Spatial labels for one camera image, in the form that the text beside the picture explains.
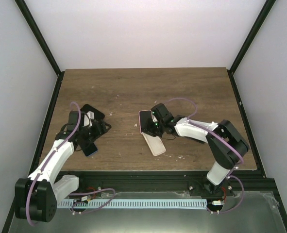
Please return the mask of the white phone case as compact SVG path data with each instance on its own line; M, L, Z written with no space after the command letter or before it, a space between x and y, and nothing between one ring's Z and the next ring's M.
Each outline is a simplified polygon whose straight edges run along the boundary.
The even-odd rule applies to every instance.
M143 135L153 156L159 156L166 152L166 148L162 140L160 139L160 137L158 136L153 137L146 133L141 133L141 134Z

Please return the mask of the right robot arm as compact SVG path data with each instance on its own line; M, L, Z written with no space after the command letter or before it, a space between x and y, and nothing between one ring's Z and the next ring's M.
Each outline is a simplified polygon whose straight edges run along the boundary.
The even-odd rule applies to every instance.
M215 162L202 186L205 193L211 196L221 190L221 183L236 165L243 162L244 155L250 149L248 142L228 120L220 123L201 122L191 120L188 116L174 116L163 103L150 110L139 111L138 117L140 133L153 156L166 152L161 140L165 133L209 145Z

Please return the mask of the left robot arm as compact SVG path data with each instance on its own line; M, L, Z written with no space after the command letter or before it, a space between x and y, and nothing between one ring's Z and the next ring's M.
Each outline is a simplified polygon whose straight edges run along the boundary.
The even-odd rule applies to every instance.
M27 178L15 184L15 216L31 221L50 222L57 205L70 193L82 196L86 182L75 175L56 180L61 168L76 151L89 157L98 151L95 141L111 129L104 121L104 113L84 105L70 111L67 124L55 136L55 141L42 163Z

